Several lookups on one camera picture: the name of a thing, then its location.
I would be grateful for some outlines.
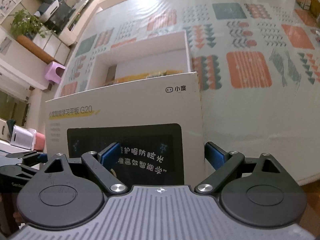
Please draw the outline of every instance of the purple stool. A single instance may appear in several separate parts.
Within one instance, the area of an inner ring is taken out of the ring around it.
[[[44,70],[44,78],[48,81],[53,81],[57,84],[60,84],[61,76],[65,69],[65,66],[53,61],[46,66]]]

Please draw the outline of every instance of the open box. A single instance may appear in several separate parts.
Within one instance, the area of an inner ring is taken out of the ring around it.
[[[182,73],[104,86],[115,65],[115,78],[168,69]],[[46,102],[49,157],[79,157],[117,141],[123,152],[113,172],[127,186],[195,186],[205,178],[200,89],[185,32],[98,55],[88,89]]]

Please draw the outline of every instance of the patterned tablecloth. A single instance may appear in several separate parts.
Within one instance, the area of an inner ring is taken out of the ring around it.
[[[319,178],[320,43],[295,0],[123,2],[91,20],[57,95],[86,90],[97,54],[180,30],[199,74],[205,140],[270,152],[300,183]]]

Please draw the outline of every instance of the yellow highlight stroke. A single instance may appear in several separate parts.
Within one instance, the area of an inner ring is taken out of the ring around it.
[[[85,116],[90,116],[90,115],[93,115],[94,113],[98,113],[100,112],[100,110],[97,110],[97,111],[92,111],[91,113],[79,113],[79,114],[65,114],[65,115],[62,115],[62,116],[51,116],[49,117],[49,120],[59,120],[59,119],[65,119],[65,118],[74,118],[74,117],[85,117]]]

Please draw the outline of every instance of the baby photo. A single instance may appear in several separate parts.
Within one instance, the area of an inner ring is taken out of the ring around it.
[[[15,6],[16,3],[13,0],[0,0],[0,10],[5,14],[8,14]]]

